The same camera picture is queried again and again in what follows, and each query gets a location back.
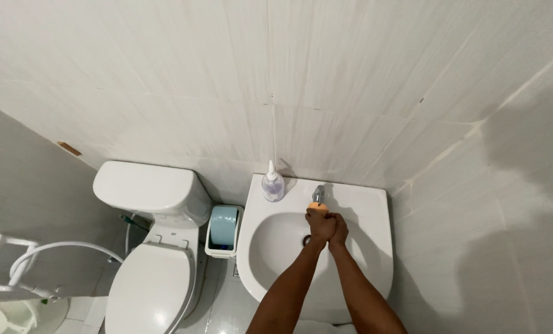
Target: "soap dispenser pump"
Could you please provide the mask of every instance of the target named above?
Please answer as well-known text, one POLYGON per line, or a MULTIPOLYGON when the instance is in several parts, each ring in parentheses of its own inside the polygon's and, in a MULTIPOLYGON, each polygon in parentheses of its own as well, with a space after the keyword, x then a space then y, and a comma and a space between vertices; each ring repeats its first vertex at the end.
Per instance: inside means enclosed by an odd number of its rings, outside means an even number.
POLYGON ((285 196, 285 179, 274 170, 272 160, 268 163, 268 172, 262 178, 264 198, 271 202, 282 200, 285 196))

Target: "sink drain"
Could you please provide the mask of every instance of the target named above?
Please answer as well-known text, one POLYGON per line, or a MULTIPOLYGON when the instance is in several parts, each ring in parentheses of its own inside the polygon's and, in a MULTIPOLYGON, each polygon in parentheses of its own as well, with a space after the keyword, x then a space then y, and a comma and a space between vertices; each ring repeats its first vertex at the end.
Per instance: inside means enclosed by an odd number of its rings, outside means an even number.
POLYGON ((305 238, 303 238, 303 241, 302 241, 302 244, 303 244, 303 247, 305 247, 305 245, 307 245, 308 242, 310 242, 310 239, 311 239, 311 235, 306 235, 305 238))

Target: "sink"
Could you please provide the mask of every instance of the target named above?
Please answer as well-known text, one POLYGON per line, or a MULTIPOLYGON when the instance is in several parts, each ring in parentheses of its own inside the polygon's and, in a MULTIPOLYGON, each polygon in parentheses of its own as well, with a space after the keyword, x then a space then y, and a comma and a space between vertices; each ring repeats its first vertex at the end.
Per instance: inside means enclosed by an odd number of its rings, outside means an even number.
MULTIPOLYGON (((305 209, 317 186, 325 186, 324 203, 340 213, 349 228, 347 247, 359 267, 385 297, 393 276, 390 216, 384 190, 308 179, 285 178, 285 197, 269 202, 262 195, 262 175, 254 174, 237 247, 237 269, 246 290, 261 301, 287 269, 310 234, 305 209)), ((302 320, 350 323, 336 265, 325 248, 301 310, 302 320)))

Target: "faucet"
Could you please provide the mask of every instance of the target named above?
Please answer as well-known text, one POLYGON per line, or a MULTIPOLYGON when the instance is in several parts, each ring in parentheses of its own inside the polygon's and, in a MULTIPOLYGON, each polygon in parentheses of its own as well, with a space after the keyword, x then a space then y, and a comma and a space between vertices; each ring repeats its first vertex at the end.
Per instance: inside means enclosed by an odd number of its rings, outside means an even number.
POLYGON ((319 185, 319 186, 317 186, 317 188, 314 191, 313 195, 311 195, 311 199, 314 202, 322 204, 322 203, 324 203, 324 196, 325 196, 325 187, 322 186, 322 185, 319 185))

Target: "forearm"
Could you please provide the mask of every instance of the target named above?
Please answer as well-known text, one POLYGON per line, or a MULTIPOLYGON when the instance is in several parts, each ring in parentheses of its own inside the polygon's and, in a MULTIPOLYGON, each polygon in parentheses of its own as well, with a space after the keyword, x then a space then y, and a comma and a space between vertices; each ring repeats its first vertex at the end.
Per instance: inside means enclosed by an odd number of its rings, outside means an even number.
POLYGON ((330 252, 357 333, 406 333, 399 317, 363 275, 347 248, 331 245, 330 252))
POLYGON ((247 334, 290 334, 295 329, 303 300, 316 271, 325 241, 310 241, 295 262, 272 284, 258 306, 247 334))

